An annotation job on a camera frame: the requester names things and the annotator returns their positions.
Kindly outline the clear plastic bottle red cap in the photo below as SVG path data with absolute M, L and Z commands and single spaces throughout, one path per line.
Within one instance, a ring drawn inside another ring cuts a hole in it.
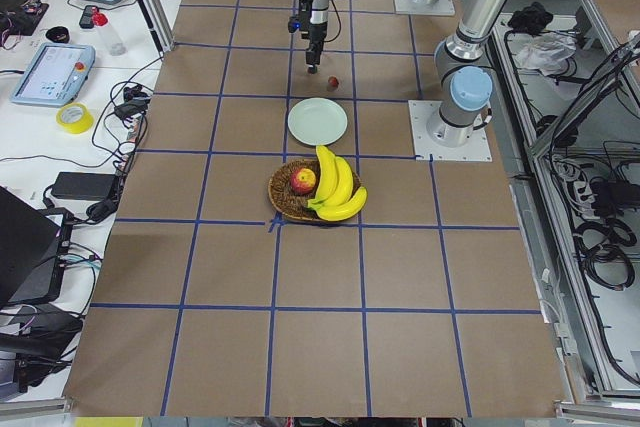
M 120 56 L 126 53 L 127 49 L 116 29 L 97 7 L 92 8 L 91 20 L 110 55 Z

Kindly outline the red apple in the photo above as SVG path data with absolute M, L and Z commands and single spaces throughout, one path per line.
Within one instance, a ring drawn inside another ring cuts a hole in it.
M 295 169 L 290 176 L 290 187 L 296 195 L 312 193 L 317 184 L 315 172 L 307 167 Z

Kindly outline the yellow tape roll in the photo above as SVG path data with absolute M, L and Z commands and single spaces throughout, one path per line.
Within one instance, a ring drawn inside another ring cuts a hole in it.
M 56 122 L 66 133 L 77 135 L 93 126 L 94 117 L 84 104 L 73 102 L 57 111 Z

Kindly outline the black power adapter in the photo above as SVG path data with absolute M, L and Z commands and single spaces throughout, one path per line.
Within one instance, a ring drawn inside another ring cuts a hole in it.
M 60 172 L 53 183 L 51 195 L 65 200 L 96 200 L 108 198 L 114 190 L 114 174 Z

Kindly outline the light green plate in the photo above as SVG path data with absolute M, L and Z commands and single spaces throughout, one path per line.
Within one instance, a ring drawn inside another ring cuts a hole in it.
M 326 98 L 308 98 L 294 105 L 287 117 L 291 135 L 310 145 L 329 145 L 346 132 L 348 119 L 344 109 Z

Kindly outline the teach pendant near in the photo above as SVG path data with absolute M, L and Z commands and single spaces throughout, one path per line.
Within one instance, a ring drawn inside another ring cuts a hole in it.
M 17 83 L 10 101 L 19 105 L 62 107 L 79 94 L 95 62 L 90 45 L 44 43 Z

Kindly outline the yellow banana bunch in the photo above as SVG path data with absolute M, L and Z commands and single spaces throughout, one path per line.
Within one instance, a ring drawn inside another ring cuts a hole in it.
M 320 180 L 307 208 L 329 222 L 347 220 L 358 214 L 368 200 L 368 191 L 364 186 L 354 190 L 354 173 L 349 163 L 324 145 L 316 147 L 316 157 Z

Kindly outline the black monitor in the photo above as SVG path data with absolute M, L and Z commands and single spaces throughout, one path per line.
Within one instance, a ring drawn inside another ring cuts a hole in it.
M 1 190 L 1 306 L 39 305 L 60 295 L 72 233 L 64 208 L 35 209 Z

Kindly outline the woven wicker basket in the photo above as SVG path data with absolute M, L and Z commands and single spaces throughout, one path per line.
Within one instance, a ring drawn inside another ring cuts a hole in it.
M 281 166 L 269 180 L 268 195 L 272 205 L 285 217 L 294 220 L 316 223 L 337 223 L 321 220 L 314 211 L 307 208 L 307 202 L 315 196 L 314 192 L 302 196 L 296 195 L 292 191 L 290 187 L 290 176 L 295 169 L 301 167 L 312 169 L 317 174 L 319 184 L 320 165 L 318 160 L 300 159 L 288 162 Z M 354 190 L 359 186 L 363 185 L 359 183 L 359 178 L 354 174 Z

